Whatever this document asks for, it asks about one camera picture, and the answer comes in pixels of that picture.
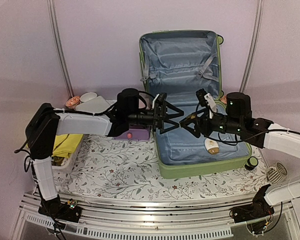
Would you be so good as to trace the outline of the cream round bottle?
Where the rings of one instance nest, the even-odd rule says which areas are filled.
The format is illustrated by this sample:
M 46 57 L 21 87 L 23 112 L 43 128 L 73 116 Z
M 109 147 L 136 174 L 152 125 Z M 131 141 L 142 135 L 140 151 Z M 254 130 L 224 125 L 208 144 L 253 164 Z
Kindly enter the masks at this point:
M 211 155 L 216 155 L 220 152 L 220 147 L 215 140 L 206 138 L 204 141 L 204 146 L 207 152 Z

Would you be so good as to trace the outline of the purple drawer box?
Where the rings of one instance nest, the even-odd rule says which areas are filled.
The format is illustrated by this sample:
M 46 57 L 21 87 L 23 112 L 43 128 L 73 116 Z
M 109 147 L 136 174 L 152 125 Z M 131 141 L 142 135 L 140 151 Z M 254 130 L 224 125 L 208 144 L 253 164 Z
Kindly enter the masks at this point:
M 128 141 L 148 141 L 150 139 L 150 128 L 144 126 L 131 126 L 119 136 L 113 137 L 114 140 Z

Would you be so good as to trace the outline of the green hard-shell suitcase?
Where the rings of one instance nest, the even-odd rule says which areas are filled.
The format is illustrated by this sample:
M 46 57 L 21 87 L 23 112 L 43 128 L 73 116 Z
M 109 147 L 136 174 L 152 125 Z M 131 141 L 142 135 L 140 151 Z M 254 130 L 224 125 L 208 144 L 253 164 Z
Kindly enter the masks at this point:
M 205 109 L 198 106 L 196 91 L 204 89 L 224 114 L 221 102 L 222 76 L 220 36 L 211 30 L 151 32 L 139 39 L 141 76 L 144 88 L 152 95 L 166 93 L 166 100 L 188 116 Z M 210 154 L 204 136 L 195 137 L 184 128 L 156 132 L 160 174 L 165 179 L 213 174 L 243 167 L 252 156 L 248 143 L 236 143 L 234 134 L 213 132 L 219 153 Z

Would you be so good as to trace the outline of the white green drawer box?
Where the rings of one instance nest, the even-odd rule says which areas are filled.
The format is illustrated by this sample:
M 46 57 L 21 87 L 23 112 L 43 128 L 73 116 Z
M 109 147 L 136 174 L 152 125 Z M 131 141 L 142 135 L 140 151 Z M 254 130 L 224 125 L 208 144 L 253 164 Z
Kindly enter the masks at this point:
M 91 113 L 101 113 L 107 110 L 111 105 L 102 97 L 97 96 L 96 98 L 80 103 L 76 106 L 76 111 L 83 111 L 83 112 L 91 112 Z

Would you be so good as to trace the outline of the yellow garment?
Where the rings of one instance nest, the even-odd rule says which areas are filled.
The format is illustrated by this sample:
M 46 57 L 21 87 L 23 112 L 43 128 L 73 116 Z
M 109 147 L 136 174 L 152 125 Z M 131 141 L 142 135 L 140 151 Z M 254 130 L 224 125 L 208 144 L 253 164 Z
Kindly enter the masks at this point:
M 69 158 L 81 143 L 83 134 L 56 135 L 52 151 L 53 157 Z

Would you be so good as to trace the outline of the white perforated plastic basket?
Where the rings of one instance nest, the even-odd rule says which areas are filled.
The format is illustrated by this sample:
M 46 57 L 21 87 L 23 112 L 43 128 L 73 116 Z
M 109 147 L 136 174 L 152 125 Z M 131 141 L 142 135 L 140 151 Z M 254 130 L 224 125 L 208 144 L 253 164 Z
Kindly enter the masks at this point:
M 70 173 L 74 167 L 75 160 L 81 148 L 82 141 L 83 139 L 81 140 L 75 152 L 71 154 L 69 158 L 52 156 L 52 160 L 51 160 L 52 169 L 60 173 Z

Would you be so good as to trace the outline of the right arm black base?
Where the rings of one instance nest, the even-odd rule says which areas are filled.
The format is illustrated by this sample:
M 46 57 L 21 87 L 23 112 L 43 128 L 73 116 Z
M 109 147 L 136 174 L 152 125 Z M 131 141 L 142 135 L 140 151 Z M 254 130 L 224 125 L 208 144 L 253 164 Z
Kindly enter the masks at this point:
M 266 190 L 270 184 L 262 186 L 252 199 L 252 203 L 230 209 L 229 216 L 235 223 L 247 222 L 274 214 L 274 208 L 265 200 Z

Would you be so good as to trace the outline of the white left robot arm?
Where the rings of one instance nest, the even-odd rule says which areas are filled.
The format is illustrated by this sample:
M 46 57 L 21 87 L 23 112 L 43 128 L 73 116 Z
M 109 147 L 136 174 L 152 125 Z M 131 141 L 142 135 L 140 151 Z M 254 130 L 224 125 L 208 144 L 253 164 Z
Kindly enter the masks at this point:
M 117 94 L 116 102 L 101 112 L 57 109 L 50 103 L 43 103 L 34 114 L 25 129 L 25 144 L 32 159 L 36 182 L 45 209 L 53 216 L 64 213 L 64 205 L 56 200 L 56 189 L 51 159 L 57 136 L 62 135 L 98 135 L 118 137 L 131 125 L 150 126 L 160 134 L 179 127 L 174 121 L 182 117 L 184 111 L 169 103 L 166 93 L 152 98 L 150 109 L 140 107 L 144 102 L 144 91 L 126 88 Z

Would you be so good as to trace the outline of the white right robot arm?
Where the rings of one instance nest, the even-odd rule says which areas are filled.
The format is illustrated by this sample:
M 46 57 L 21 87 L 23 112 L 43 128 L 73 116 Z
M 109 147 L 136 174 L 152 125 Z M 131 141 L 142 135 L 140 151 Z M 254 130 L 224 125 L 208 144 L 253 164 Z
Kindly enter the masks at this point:
M 220 101 L 204 90 L 179 94 L 175 103 L 187 113 L 181 127 L 206 141 L 206 149 L 197 152 L 200 157 L 213 151 L 215 142 L 226 147 L 212 152 L 211 162 L 242 153 L 242 147 L 250 144 L 265 149 L 268 157 L 282 159 L 292 169 L 292 161 L 300 161 L 300 96 L 282 87 L 253 88 L 250 94 L 229 93 L 226 115 L 211 111 Z

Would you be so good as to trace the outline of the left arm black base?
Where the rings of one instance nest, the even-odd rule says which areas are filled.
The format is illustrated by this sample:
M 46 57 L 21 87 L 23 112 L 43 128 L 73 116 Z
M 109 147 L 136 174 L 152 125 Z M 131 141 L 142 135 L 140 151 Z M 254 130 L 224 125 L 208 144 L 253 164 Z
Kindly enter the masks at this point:
M 78 206 L 77 200 L 71 198 L 62 203 L 59 195 L 51 200 L 40 198 L 39 214 L 48 216 L 54 220 L 64 220 L 72 223 L 79 222 L 83 208 Z

